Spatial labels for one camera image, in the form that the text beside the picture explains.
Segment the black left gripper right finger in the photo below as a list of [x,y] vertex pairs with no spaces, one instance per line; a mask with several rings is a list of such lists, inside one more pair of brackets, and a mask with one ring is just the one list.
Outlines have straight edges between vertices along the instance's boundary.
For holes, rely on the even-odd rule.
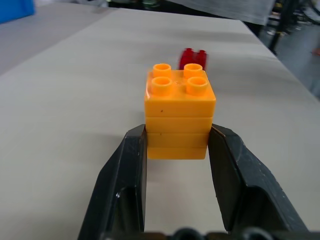
[[208,152],[214,190],[227,232],[247,227],[307,232],[272,172],[229,128],[211,126]]

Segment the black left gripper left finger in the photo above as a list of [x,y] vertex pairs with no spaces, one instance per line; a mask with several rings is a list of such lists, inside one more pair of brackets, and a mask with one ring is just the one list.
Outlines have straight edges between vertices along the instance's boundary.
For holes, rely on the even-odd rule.
[[100,170],[78,239],[101,240],[106,233],[145,230],[147,132],[130,129]]

